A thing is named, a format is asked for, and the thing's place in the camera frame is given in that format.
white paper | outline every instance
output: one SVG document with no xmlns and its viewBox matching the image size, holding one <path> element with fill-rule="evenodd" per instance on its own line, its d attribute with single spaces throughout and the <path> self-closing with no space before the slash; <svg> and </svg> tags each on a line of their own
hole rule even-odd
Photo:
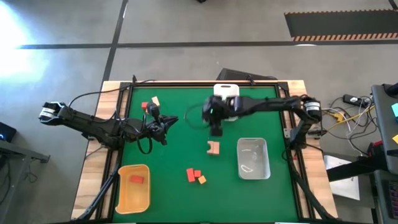
<svg viewBox="0 0 398 224">
<path fill-rule="evenodd" d="M 333 156 L 324 156 L 323 159 L 325 161 L 326 170 L 351 163 L 350 161 Z M 330 188 L 331 192 L 335 195 L 360 200 L 358 177 L 350 177 L 344 180 L 330 182 Z"/>
</svg>

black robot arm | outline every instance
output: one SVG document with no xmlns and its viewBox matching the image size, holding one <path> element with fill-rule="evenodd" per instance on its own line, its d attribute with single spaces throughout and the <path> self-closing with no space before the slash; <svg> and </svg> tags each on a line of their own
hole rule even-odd
<svg viewBox="0 0 398 224">
<path fill-rule="evenodd" d="M 320 102 L 307 95 L 289 98 L 254 99 L 248 96 L 210 96 L 203 105 L 202 118 L 209 123 L 210 133 L 221 136 L 221 121 L 243 117 L 260 111 L 292 111 L 300 118 L 298 126 L 290 131 L 290 144 L 305 147 L 305 135 L 313 124 L 322 119 Z"/>
<path fill-rule="evenodd" d="M 119 148 L 123 141 L 133 142 L 142 138 L 152 138 L 166 145 L 167 131 L 178 121 L 178 117 L 160 115 L 159 108 L 153 103 L 149 103 L 147 109 L 154 117 L 148 123 L 146 119 L 141 121 L 135 118 L 101 119 L 69 108 L 65 103 L 53 102 L 43 105 L 39 119 L 46 125 L 65 125 L 75 129 L 85 138 L 96 138 L 111 149 Z"/>
</svg>

floor mat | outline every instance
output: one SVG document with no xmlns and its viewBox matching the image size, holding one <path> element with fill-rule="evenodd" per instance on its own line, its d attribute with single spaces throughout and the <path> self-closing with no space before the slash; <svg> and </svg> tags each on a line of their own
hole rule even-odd
<svg viewBox="0 0 398 224">
<path fill-rule="evenodd" d="M 398 12 L 392 9 L 286 12 L 293 41 L 398 38 Z"/>
</svg>

red block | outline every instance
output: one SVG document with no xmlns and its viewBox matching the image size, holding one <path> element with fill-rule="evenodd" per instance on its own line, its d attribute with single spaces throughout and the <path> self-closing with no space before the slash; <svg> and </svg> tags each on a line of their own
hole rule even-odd
<svg viewBox="0 0 398 224">
<path fill-rule="evenodd" d="M 130 182 L 137 183 L 137 184 L 143 184 L 144 183 L 144 178 L 136 175 L 130 176 Z"/>
<path fill-rule="evenodd" d="M 195 171 L 193 171 L 193 175 L 194 175 L 195 177 L 200 177 L 200 176 L 201 176 L 200 170 L 195 170 Z"/>
<path fill-rule="evenodd" d="M 188 182 L 195 181 L 195 175 L 193 175 L 193 168 L 187 169 L 187 175 L 188 175 Z"/>
<path fill-rule="evenodd" d="M 146 109 L 147 109 L 147 105 L 148 105 L 148 102 L 142 102 L 142 103 L 141 103 L 141 108 L 142 108 L 143 110 L 146 110 Z"/>
</svg>

yellow and black tape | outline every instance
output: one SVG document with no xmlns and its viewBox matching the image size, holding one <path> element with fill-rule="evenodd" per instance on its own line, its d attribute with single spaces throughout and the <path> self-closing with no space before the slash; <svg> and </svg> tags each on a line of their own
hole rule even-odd
<svg viewBox="0 0 398 224">
<path fill-rule="evenodd" d="M 310 11 L 310 12 L 285 12 L 289 14 L 314 14 L 314 13 L 337 13 L 337 12 L 377 12 L 377 11 L 397 11 L 394 9 L 363 9 L 363 10 L 340 10 L 340 11 Z"/>
<path fill-rule="evenodd" d="M 396 38 L 398 38 L 398 33 L 302 35 L 302 36 L 292 37 L 293 41 L 377 40 L 377 39 L 396 39 Z"/>
</svg>

